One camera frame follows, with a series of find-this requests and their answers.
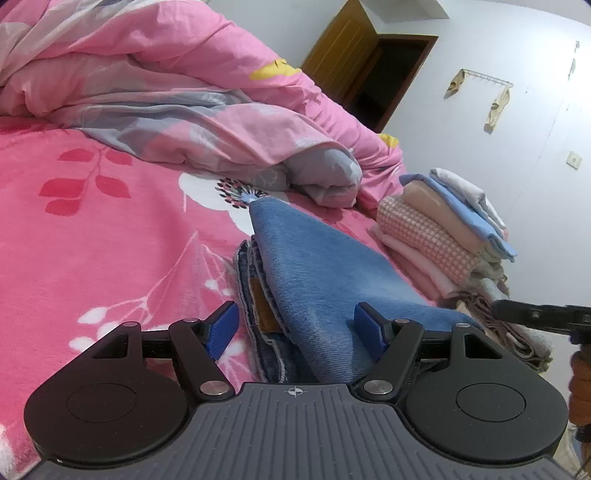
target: door frame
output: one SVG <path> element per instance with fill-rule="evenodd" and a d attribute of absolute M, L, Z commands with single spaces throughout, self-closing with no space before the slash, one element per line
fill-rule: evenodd
<path fill-rule="evenodd" d="M 402 97 L 404 97 L 404 94 L 407 92 L 408 87 L 410 87 L 410 84 L 413 82 L 418 71 L 423 66 L 425 59 L 427 58 L 429 53 L 431 53 L 431 50 L 433 49 L 433 46 L 435 45 L 435 42 L 439 39 L 439 37 L 436 35 L 378 34 L 378 39 L 379 40 L 420 41 L 422 43 L 426 42 L 426 45 L 423 48 L 423 51 L 421 52 L 421 54 L 419 55 L 417 61 L 415 62 L 415 64 L 411 68 L 410 72 L 408 73 L 408 76 L 406 77 L 406 79 L 402 83 L 397 94 L 392 99 L 392 102 L 390 103 L 389 107 L 386 109 L 386 111 L 382 115 L 382 118 L 379 120 L 377 126 L 375 127 L 374 131 L 376 133 L 380 133 L 384 129 L 384 127 L 386 126 L 388 121 L 390 120 L 390 117 L 392 117 L 392 114 L 396 110 L 396 107 L 401 102 Z M 359 92 L 359 90 L 361 89 L 361 87 L 363 85 L 363 82 L 368 77 L 369 73 L 371 72 L 371 70 L 374 68 L 375 64 L 379 60 L 379 55 L 380 55 L 380 53 L 378 51 L 379 49 L 380 49 L 380 46 L 378 44 L 378 46 L 374 50 L 374 53 L 372 53 L 372 55 L 369 57 L 368 61 L 365 63 L 365 65 L 363 66 L 363 68 L 359 72 L 359 75 L 355 78 L 355 80 L 351 84 L 351 87 L 345 93 L 345 97 L 343 98 L 343 107 L 347 108 L 355 99 L 357 93 Z"/>

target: pink checkered fabric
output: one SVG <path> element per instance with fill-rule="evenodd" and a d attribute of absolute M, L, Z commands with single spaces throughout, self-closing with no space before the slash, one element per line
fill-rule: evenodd
<path fill-rule="evenodd" d="M 458 285 L 468 280 L 479 263 L 478 257 L 463 249 L 437 222 L 399 197 L 386 197 L 379 203 L 378 225 L 382 232 L 419 250 Z"/>

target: folded clothes stack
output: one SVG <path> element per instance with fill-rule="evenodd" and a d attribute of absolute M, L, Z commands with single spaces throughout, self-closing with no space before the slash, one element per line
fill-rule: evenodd
<path fill-rule="evenodd" d="M 353 383 L 366 375 L 374 363 L 352 326 L 362 301 L 429 330 L 476 325 L 427 305 L 383 255 L 280 200 L 258 199 L 250 215 L 255 235 L 240 246 L 235 266 L 263 380 Z"/>
<path fill-rule="evenodd" d="M 490 314 L 492 302 L 509 295 L 501 261 L 514 262 L 517 252 L 485 192 L 441 168 L 429 177 L 403 175 L 400 182 L 403 194 L 380 202 L 374 227 L 400 268 L 431 300 L 451 308 L 463 300 L 501 345 L 535 370 L 547 370 L 551 348 L 543 336 Z"/>

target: red leaf print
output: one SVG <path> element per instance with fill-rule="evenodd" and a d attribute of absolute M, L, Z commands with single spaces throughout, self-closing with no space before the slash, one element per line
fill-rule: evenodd
<path fill-rule="evenodd" d="M 129 188 L 121 180 L 112 177 L 105 177 L 104 175 L 97 175 L 95 178 L 96 187 L 111 197 L 117 198 L 131 198 Z"/>
<path fill-rule="evenodd" d="M 75 148 L 73 150 L 68 150 L 60 155 L 58 160 L 61 161 L 90 161 L 94 153 L 89 150 L 85 150 L 84 148 Z"/>
<path fill-rule="evenodd" d="M 109 150 L 105 155 L 107 160 L 116 163 L 117 165 L 131 165 L 131 155 L 128 153 L 118 152 L 117 150 Z"/>
<path fill-rule="evenodd" d="M 40 197 L 60 197 L 65 199 L 78 198 L 84 189 L 84 180 L 79 179 L 51 179 L 47 180 L 41 191 Z"/>
<path fill-rule="evenodd" d="M 54 215 L 70 216 L 80 210 L 80 199 L 77 200 L 52 200 L 45 207 L 47 213 Z"/>

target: black circular disc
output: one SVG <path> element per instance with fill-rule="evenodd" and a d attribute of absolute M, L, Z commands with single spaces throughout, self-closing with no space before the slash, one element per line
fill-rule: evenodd
<path fill-rule="evenodd" d="M 472 418 L 483 421 L 507 421 L 525 410 L 525 400 L 517 390 L 497 383 L 478 383 L 462 388 L 457 406 Z"/>
<path fill-rule="evenodd" d="M 163 445 L 188 406 L 173 380 L 119 359 L 75 362 L 41 385 L 25 406 L 25 425 L 46 459 L 108 467 Z"/>
<path fill-rule="evenodd" d="M 452 359 L 448 368 L 417 379 L 405 413 L 435 448 L 501 465 L 551 452 L 568 416 L 562 395 L 512 358 Z"/>

